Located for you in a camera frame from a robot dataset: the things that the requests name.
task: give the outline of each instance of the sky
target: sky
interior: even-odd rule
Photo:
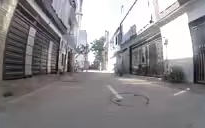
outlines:
[[[80,29],[87,31],[88,44],[104,36],[105,30],[112,36],[120,23],[121,1],[123,0],[83,0]],[[89,53],[89,61],[93,60],[93,53]]]

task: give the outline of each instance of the metal shutter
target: metal shutter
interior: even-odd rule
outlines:
[[[6,39],[3,79],[24,77],[28,32],[29,25],[15,12]]]
[[[35,43],[33,48],[33,74],[47,73],[48,47],[49,39],[38,31],[35,36]]]
[[[56,73],[58,70],[58,51],[59,43],[54,41],[51,55],[51,73]]]

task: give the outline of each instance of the alley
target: alley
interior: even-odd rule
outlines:
[[[123,105],[111,102],[112,92]],[[205,128],[205,96],[108,73],[76,73],[13,99],[0,109],[0,128]]]

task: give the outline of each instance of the tree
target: tree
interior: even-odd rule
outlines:
[[[96,39],[91,43],[91,51],[95,56],[95,62],[102,63],[103,62],[103,51],[104,51],[104,43],[106,38],[102,36],[99,40]]]
[[[79,55],[84,55],[84,57],[86,57],[86,55],[90,52],[90,49],[89,49],[89,45],[83,45],[83,44],[80,44],[77,48],[76,48],[76,57],[75,58],[78,58]]]

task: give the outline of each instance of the white painted line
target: white painted line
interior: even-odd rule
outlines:
[[[51,87],[50,84],[49,84],[49,85],[45,85],[45,86],[42,87],[42,88],[39,88],[39,89],[37,89],[37,90],[35,90],[35,91],[32,91],[32,92],[30,92],[30,93],[27,93],[27,94],[25,94],[25,95],[23,95],[23,96],[20,96],[20,97],[16,98],[16,99],[10,100],[10,101],[8,101],[8,103],[17,103],[17,102],[19,102],[19,101],[21,101],[21,100],[23,100],[23,99],[25,99],[25,98],[27,98],[27,97],[33,96],[33,95],[36,94],[36,93],[39,93],[39,92],[41,92],[41,91],[43,91],[43,90],[46,90],[46,89],[48,89],[49,87]]]
[[[185,90],[183,90],[183,91],[180,91],[180,92],[175,93],[174,96],[178,96],[178,95],[183,94],[183,93],[185,93],[185,92],[187,92],[187,91],[189,91],[189,90],[190,90],[190,88],[187,88],[187,89],[185,89]]]
[[[123,100],[123,97],[118,94],[117,91],[114,90],[110,85],[107,85],[107,88],[115,95],[118,100]]]

